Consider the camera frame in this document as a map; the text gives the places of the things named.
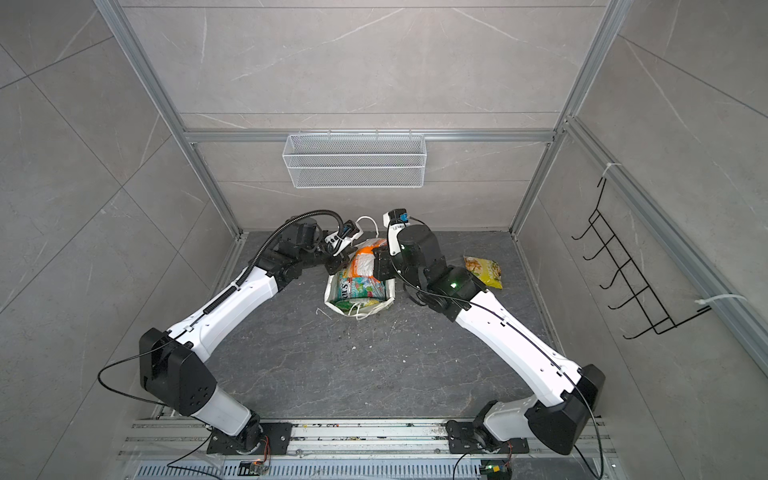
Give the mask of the floral paper bag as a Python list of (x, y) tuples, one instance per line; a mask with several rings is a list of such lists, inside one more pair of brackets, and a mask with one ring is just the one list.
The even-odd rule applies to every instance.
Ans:
[(377, 221), (367, 215), (355, 221), (360, 230), (352, 243), (346, 267), (328, 277), (324, 304), (347, 318), (362, 320), (390, 308), (395, 301), (395, 281), (384, 280), (388, 264), (388, 242), (380, 235)]

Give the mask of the yellow snack packet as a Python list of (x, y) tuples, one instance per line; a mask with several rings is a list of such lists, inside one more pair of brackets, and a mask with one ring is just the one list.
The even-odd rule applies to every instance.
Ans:
[(503, 288), (502, 270), (497, 262), (489, 259), (465, 256), (464, 264), (465, 268), (486, 286), (495, 289)]

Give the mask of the orange snack packet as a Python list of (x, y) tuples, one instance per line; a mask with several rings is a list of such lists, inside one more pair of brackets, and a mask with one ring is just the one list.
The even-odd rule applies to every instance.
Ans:
[(374, 250), (380, 246), (387, 246), (385, 239), (369, 239), (357, 246), (357, 251), (352, 256), (345, 270), (347, 277), (373, 277), (375, 266)]

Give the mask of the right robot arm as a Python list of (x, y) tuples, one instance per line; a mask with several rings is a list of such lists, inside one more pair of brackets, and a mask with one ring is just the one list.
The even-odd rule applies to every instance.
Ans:
[(471, 441), (494, 451), (531, 435), (558, 454), (570, 454), (594, 417), (603, 372), (592, 364), (580, 366), (548, 346), (473, 273), (448, 264), (426, 225), (395, 220), (386, 233), (386, 246), (374, 251), (376, 277), (400, 279), (416, 303), (481, 340), (532, 392), (520, 400), (489, 402), (473, 421)]

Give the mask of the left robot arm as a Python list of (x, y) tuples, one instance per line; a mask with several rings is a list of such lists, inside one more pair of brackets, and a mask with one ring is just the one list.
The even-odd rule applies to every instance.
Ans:
[(322, 214), (314, 210), (287, 220), (212, 300), (165, 331), (145, 332), (139, 341), (142, 388), (219, 434), (239, 442), (255, 435), (258, 415), (219, 386), (206, 363), (243, 320), (304, 269), (322, 265), (334, 274), (348, 263), (350, 247), (361, 235), (359, 227), (326, 211), (338, 227), (324, 230), (317, 222)]

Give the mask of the green snack packet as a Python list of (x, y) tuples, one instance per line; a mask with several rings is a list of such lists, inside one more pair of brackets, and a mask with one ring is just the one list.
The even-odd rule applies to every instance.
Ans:
[(386, 299), (386, 285), (381, 281), (373, 277), (347, 277), (345, 273), (334, 276), (329, 294), (329, 302), (347, 313), (362, 312)]

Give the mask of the small green circuit board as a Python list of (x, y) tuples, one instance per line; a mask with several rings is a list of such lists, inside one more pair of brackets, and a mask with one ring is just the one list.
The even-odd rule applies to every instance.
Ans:
[(480, 478), (483, 480), (511, 480), (512, 470), (508, 462), (483, 460), (479, 467)]

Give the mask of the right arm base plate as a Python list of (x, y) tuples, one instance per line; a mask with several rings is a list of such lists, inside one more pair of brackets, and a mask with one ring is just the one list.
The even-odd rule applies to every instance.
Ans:
[(452, 454), (528, 454), (530, 447), (524, 438), (497, 440), (472, 422), (449, 420), (445, 423), (449, 451)]

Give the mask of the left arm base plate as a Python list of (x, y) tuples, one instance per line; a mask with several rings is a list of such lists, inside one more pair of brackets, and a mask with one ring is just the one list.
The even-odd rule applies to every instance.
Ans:
[(263, 455), (269, 447), (270, 455), (285, 455), (291, 439), (293, 425), (289, 422), (267, 422), (247, 425), (236, 437), (214, 429), (208, 443), (207, 454)]

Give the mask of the aluminium mounting rail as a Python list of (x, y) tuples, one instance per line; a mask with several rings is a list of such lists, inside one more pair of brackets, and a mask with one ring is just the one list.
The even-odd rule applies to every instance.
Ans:
[[(336, 460), (336, 459), (454, 459), (505, 458), (507, 453), (477, 451), (470, 455), (452, 453), (447, 421), (431, 419), (293, 419), (291, 431), (272, 439), (272, 445), (283, 440), (287, 449), (272, 447), (269, 459)], [(209, 437), (199, 422), (179, 417), (133, 422), (119, 442), (112, 458), (116, 461), (202, 460), (222, 465), (226, 460), (251, 460), (251, 455), (209, 453), (205, 447), (192, 449)]]

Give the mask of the aluminium frame profile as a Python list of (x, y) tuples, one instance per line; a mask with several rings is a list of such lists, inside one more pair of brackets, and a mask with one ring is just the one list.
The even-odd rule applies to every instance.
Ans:
[[(240, 237), (242, 229), (197, 152), (196, 145), (199, 142), (283, 142), (291, 132), (287, 129), (187, 130), (148, 60), (122, 6), (116, 1), (99, 1), (96, 8), (158, 109), (161, 118), (169, 127), (172, 138), (213, 200), (230, 233), (234, 237)], [(574, 89), (568, 96), (565, 110), (555, 126), (550, 129), (320, 129), (315, 134), (324, 140), (331, 141), (340, 137), (379, 140), (381, 137), (403, 136), (411, 139), (420, 135), (426, 141), (435, 142), (538, 141), (546, 143), (547, 146), (535, 170), (534, 178), (510, 227), (513, 234), (521, 231), (564, 141), (572, 139), (602, 169), (600, 185), (613, 186), (627, 207), (643, 222), (691, 284), (708, 298), (719, 318), (757, 366), (765, 370), (767, 368), (767, 327), (762, 316), (749, 305), (747, 300), (737, 297), (734, 287), (724, 275), (698, 247), (693, 245), (690, 238), (680, 230), (638, 181), (616, 162), (608, 149), (576, 114), (587, 97), (587, 90), (596, 77), (599, 63), (607, 55), (607, 43), (616, 37), (619, 24), (625, 19), (629, 8), (630, 4), (627, 1), (610, 2), (595, 41), (590, 47), (586, 64), (577, 75)]]

